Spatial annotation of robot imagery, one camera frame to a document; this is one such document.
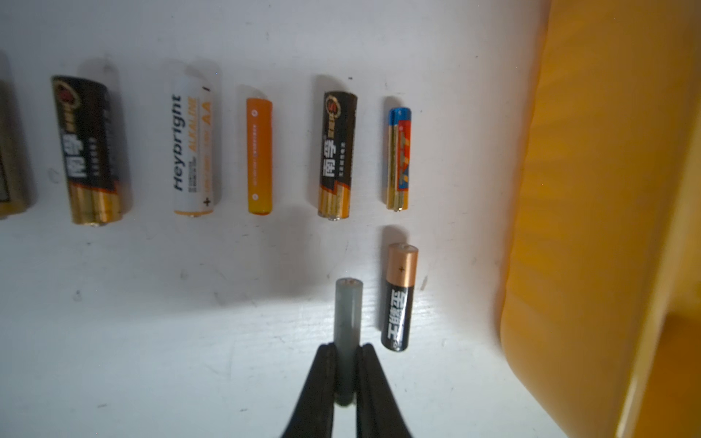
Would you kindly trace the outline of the red gold blue battery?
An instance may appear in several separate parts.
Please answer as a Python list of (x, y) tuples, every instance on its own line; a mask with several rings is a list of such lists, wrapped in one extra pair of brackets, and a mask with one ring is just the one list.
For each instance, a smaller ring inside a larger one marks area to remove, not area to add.
[(412, 111), (407, 107), (389, 111), (386, 206), (395, 212), (409, 206)]

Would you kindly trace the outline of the orange battery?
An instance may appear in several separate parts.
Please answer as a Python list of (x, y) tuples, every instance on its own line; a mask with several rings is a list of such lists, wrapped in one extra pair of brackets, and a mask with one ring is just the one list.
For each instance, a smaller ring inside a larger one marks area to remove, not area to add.
[(270, 100), (246, 100), (246, 164), (248, 212), (269, 215), (273, 210), (273, 136)]

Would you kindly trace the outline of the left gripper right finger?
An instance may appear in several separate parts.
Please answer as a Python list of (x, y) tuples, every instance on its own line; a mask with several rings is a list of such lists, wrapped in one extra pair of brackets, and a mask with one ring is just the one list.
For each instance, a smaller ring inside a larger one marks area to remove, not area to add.
[(405, 437), (410, 433), (372, 344), (356, 350), (356, 436)]

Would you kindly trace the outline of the black Duracell battery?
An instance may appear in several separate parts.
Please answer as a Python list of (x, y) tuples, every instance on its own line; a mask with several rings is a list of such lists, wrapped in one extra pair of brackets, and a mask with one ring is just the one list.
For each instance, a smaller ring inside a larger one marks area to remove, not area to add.
[(388, 247), (381, 342), (388, 350), (408, 348), (419, 250), (396, 243)]

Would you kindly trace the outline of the black gold slim battery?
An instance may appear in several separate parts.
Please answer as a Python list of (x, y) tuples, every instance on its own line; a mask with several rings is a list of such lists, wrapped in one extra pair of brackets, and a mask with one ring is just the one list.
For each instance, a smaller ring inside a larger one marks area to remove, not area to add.
[(51, 88), (71, 220), (106, 226), (122, 219), (108, 88), (88, 78), (53, 76)]

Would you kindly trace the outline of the yellow plastic storage box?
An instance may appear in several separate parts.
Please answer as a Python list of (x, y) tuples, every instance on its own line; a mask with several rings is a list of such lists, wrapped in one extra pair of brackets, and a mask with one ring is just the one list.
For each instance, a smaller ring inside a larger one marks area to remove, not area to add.
[(569, 437), (700, 434), (700, 5), (553, 1), (500, 343)]

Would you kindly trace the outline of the pale grey battery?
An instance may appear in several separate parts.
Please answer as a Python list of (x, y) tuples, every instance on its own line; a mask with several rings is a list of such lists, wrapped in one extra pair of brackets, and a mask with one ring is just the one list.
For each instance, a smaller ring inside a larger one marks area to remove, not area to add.
[(363, 282), (352, 277), (336, 282), (333, 343), (337, 350), (335, 400), (348, 406), (355, 397), (356, 350), (361, 339)]

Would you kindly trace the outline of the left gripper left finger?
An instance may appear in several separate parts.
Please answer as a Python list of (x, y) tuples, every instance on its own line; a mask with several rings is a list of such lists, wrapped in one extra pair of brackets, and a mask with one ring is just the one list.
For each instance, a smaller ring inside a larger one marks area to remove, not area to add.
[(298, 402), (282, 437), (329, 438), (335, 403), (337, 350), (322, 344), (310, 366)]

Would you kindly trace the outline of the white alkaline AA battery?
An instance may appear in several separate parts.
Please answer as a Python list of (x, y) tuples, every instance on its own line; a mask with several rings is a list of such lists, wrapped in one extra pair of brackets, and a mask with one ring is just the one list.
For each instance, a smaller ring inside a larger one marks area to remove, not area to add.
[(214, 93), (199, 76), (184, 75), (171, 94), (173, 211), (200, 217), (213, 213)]

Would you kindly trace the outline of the gold Guangming battery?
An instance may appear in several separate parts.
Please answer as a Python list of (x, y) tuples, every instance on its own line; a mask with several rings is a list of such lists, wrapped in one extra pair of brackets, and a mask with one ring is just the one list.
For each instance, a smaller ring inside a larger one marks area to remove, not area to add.
[(1, 81), (1, 219), (27, 211), (27, 191), (7, 82)]

